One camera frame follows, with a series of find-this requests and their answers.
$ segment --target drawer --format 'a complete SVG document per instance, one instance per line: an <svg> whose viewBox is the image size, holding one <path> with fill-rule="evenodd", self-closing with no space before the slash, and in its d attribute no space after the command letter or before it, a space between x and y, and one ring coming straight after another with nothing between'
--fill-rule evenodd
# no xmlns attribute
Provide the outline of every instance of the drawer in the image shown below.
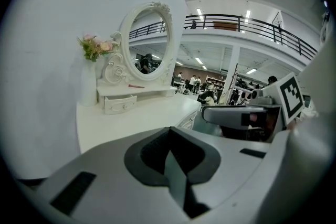
<svg viewBox="0 0 336 224"><path fill-rule="evenodd" d="M106 115L119 114L135 108L137 96L105 97L104 102Z"/></svg>
<svg viewBox="0 0 336 224"><path fill-rule="evenodd" d="M186 129L191 129L193 126L193 121L196 117L197 111L194 111L193 113L189 114L187 117L185 117L178 125L177 127L182 127Z"/></svg>

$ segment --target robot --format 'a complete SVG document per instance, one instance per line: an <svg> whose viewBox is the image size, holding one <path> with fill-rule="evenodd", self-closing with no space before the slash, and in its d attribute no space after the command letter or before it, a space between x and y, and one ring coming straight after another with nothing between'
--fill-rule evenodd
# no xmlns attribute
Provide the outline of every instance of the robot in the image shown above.
<svg viewBox="0 0 336 224"><path fill-rule="evenodd" d="M295 76L255 90L249 106L206 107L203 119L231 130L268 126L272 143L175 127L99 145L56 171L29 199L59 223L274 223L311 199L336 153L334 20L303 71L318 118L292 131L303 108Z"/></svg>

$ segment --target black metal railing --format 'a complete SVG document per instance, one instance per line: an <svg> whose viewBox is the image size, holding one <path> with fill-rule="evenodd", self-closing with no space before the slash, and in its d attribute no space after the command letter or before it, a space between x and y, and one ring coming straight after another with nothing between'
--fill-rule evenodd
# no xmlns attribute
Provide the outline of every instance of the black metal railing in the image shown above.
<svg viewBox="0 0 336 224"><path fill-rule="evenodd" d="M153 33L161 33L166 31L164 22L158 22L150 25L143 26L136 30L130 31L129 39L146 36Z"/></svg>
<svg viewBox="0 0 336 224"><path fill-rule="evenodd" d="M247 18L244 16L226 15L226 14L203 14L186 16L184 29L220 29L238 31L241 33L257 34L278 44L295 50L299 55L302 55L309 60L317 54L317 51L301 38L295 36L282 29L279 26ZM130 32L129 38L137 38L153 33L165 32L164 22L150 24Z"/></svg>

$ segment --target flower bouquet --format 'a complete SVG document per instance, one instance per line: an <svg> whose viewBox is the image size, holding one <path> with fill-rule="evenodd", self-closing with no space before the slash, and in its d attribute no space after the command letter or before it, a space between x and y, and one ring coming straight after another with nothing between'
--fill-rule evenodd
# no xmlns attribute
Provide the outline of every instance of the flower bouquet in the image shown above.
<svg viewBox="0 0 336 224"><path fill-rule="evenodd" d="M83 39L77 38L79 45L85 51L85 59L96 62L100 55L106 55L113 52L113 48L118 47L114 40L103 41L97 36L85 35Z"/></svg>

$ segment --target vanity table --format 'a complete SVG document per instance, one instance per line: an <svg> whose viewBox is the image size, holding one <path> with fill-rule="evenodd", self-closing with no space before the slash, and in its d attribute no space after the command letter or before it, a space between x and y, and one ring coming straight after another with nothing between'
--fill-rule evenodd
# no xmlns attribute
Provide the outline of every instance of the vanity table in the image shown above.
<svg viewBox="0 0 336 224"><path fill-rule="evenodd" d="M185 95L153 95L138 100L136 108L116 115L105 115L95 106L77 105L77 133L80 152L102 143L164 126L191 129L201 104Z"/></svg>
<svg viewBox="0 0 336 224"><path fill-rule="evenodd" d="M148 57L150 60L150 55L155 54L155 57L161 59L155 71L145 74L139 70L142 66L134 65L129 51L129 38L133 24L139 24L148 14L157 14L162 18L167 42L161 51L150 44L137 50L143 58ZM111 35L113 43L118 45L106 58L101 77L96 78L94 93L98 103L91 106L80 102L77 104L77 133L81 153L108 141L160 127L192 128L201 104L180 93L175 94L177 89L171 86L180 46L179 42L175 42L172 23L167 5L160 2L145 3L130 11L120 31Z"/></svg>

